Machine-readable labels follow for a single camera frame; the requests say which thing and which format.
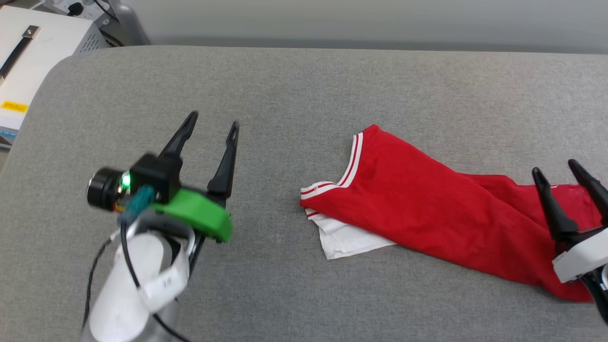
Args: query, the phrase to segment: gray fabric surface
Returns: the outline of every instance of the gray fabric surface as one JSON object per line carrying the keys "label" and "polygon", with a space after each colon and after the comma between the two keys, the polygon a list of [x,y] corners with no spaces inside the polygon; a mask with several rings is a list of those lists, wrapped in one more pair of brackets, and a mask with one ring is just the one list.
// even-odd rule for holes
{"label": "gray fabric surface", "polygon": [[2,173],[2,168],[4,167],[4,163],[6,159],[9,157],[9,151],[0,148],[0,173]]}
{"label": "gray fabric surface", "polygon": [[594,305],[405,248],[327,261],[298,199],[340,178],[351,136],[373,123],[459,172],[530,184],[539,166],[564,183],[576,158],[608,180],[607,75],[608,57],[593,55],[128,47],[68,58],[0,177],[11,194],[0,340],[77,338],[89,267],[116,228],[86,204],[88,179],[160,151],[199,110],[185,184],[210,179],[234,119],[241,135],[233,240],[203,248],[182,296],[179,330],[193,340],[604,341]]}

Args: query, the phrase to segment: white machine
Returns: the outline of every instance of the white machine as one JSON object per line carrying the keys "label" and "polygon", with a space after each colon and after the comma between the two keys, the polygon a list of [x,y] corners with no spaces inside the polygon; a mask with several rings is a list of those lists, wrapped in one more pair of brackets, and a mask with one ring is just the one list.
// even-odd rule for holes
{"label": "white machine", "polygon": [[[34,37],[24,32],[38,27]],[[109,47],[91,20],[4,6],[0,9],[0,147],[10,148],[40,84],[62,59]]]}
{"label": "white machine", "polygon": [[553,269],[562,283],[581,281],[585,284],[608,324],[608,190],[574,159],[568,161],[568,166],[598,208],[602,225],[579,231],[576,222],[566,216],[551,194],[551,185],[545,176],[535,167],[532,176],[556,243]]}

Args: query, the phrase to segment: clothing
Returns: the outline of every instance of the clothing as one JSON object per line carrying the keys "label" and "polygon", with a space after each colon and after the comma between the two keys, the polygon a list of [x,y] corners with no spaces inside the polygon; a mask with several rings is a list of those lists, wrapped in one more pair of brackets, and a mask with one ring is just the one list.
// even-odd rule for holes
{"label": "clothing", "polygon": [[[454,172],[377,125],[353,140],[342,179],[302,189],[301,206],[464,267],[591,301],[582,284],[562,284],[553,271],[555,244],[534,186]],[[552,191],[582,230],[599,225],[581,186]]]}
{"label": "clothing", "polygon": [[328,260],[354,256],[395,244],[389,239],[340,222],[310,208],[305,211],[308,220],[312,220],[319,227],[321,247]]}

